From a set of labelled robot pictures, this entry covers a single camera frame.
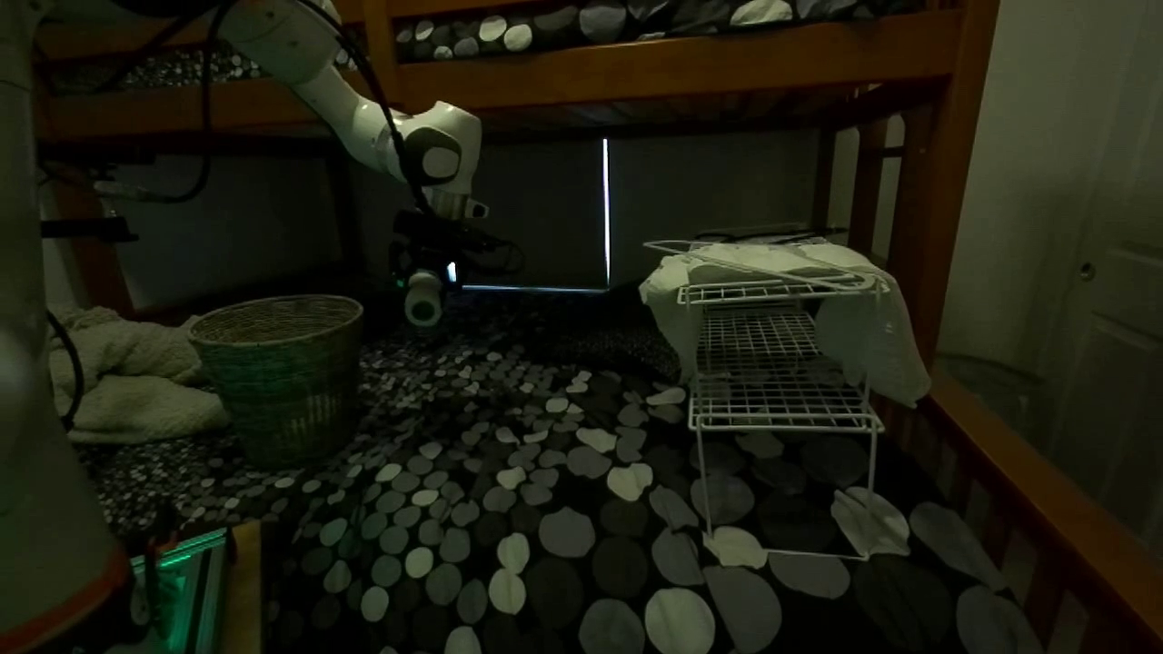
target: towel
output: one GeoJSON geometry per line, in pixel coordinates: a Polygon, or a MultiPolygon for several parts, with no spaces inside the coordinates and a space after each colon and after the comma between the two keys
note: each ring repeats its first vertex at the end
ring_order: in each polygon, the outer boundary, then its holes
{"type": "MultiPolygon", "coordinates": [[[[83,395],[72,419],[72,442],[176,439],[229,423],[222,399],[201,381],[201,358],[176,327],[136,325],[113,309],[62,318],[78,358],[83,395]]],[[[72,359],[62,342],[48,353],[60,415],[72,403],[72,359]]]]}
{"type": "Polygon", "coordinates": [[[679,306],[679,286],[827,273],[854,273],[870,281],[870,286],[852,297],[820,301],[813,318],[819,350],[842,366],[846,381],[915,407],[932,390],[932,375],[913,342],[909,306],[897,281],[852,246],[829,239],[698,243],[665,256],[640,285],[640,297],[652,306],[662,340],[678,350],[685,377],[696,377],[704,309],[679,306]]]}

